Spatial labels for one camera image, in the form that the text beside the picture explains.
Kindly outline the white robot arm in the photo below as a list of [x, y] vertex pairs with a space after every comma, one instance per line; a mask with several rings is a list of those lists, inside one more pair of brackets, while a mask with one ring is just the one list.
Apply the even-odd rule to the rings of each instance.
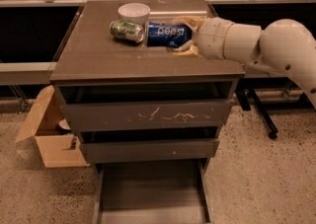
[[316, 39], [299, 22], [281, 19], [263, 29], [219, 17], [180, 16], [171, 23], [189, 27], [193, 37], [170, 53], [231, 60], [285, 76], [316, 107]]

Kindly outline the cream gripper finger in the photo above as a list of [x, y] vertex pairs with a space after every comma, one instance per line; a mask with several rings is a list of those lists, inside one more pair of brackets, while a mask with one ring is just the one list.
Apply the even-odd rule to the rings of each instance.
[[179, 48], [168, 48], [167, 51], [174, 56], [199, 57], [198, 46], [194, 43], [186, 43]]
[[172, 21], [174, 25], [186, 25], [195, 33], [204, 24], [204, 22], [205, 18], [197, 16], [180, 16]]

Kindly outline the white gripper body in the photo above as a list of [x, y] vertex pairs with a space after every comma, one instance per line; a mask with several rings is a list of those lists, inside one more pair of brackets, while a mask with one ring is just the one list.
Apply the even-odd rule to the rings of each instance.
[[207, 59], [223, 59], [226, 36], [233, 25], [218, 17], [206, 19], [198, 29], [198, 52]]

